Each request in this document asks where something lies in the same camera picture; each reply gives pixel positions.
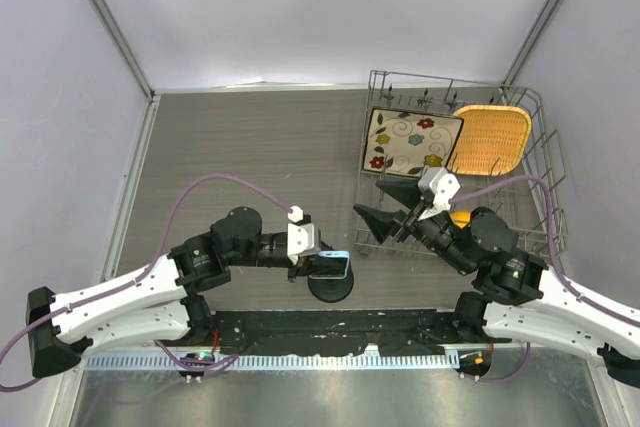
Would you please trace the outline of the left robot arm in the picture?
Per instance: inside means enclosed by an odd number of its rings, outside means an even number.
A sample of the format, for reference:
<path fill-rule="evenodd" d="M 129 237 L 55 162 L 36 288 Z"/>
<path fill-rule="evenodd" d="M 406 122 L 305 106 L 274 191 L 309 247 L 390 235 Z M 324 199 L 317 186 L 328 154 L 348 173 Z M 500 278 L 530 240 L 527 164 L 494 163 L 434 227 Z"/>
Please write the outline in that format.
<path fill-rule="evenodd" d="M 265 234 L 254 209 L 238 207 L 149 265 L 110 281 L 69 293 L 47 287 L 27 296 L 26 320 L 31 373 L 42 379 L 78 365 L 98 344 L 98 328 L 118 318 L 159 304 L 177 302 L 221 286 L 230 269 L 276 267 L 290 277 L 315 264 L 326 243 L 310 215 L 294 208 L 283 232 Z"/>

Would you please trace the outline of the blue-cased smartphone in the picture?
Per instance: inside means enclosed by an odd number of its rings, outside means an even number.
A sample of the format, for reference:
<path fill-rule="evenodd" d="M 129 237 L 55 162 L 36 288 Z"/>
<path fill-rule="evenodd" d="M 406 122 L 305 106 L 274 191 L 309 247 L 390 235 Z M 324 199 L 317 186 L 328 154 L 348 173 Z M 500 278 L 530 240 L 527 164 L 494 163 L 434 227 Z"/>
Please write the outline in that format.
<path fill-rule="evenodd" d="M 307 275 L 320 280 L 342 280 L 347 277 L 351 265 L 348 251 L 325 250 L 312 256 L 307 264 Z"/>

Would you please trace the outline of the black phone stand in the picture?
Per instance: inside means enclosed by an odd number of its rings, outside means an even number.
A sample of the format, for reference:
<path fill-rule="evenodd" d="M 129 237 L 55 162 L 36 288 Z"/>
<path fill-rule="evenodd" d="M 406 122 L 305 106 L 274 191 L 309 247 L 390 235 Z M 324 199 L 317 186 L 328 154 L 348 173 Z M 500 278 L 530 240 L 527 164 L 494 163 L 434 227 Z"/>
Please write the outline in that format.
<path fill-rule="evenodd" d="M 324 303 L 343 301 L 351 294 L 354 284 L 355 279 L 351 271 L 342 279 L 307 278 L 307 286 L 310 293 Z"/>

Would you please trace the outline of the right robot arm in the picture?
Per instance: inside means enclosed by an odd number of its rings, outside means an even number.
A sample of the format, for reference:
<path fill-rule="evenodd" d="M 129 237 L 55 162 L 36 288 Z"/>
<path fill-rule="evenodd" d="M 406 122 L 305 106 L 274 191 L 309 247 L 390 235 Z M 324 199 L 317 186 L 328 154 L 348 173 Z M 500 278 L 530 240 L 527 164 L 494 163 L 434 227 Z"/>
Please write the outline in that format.
<path fill-rule="evenodd" d="M 493 210 L 477 207 L 457 226 L 449 211 L 461 201 L 456 176 L 431 168 L 422 178 L 379 181 L 402 204 L 355 212 L 378 243 L 417 240 L 461 275 L 474 275 L 451 327 L 457 338 L 505 338 L 554 348 L 601 365 L 614 380 L 639 385 L 639 311 L 569 279 L 552 254 L 544 260 L 518 246 L 518 233 Z"/>

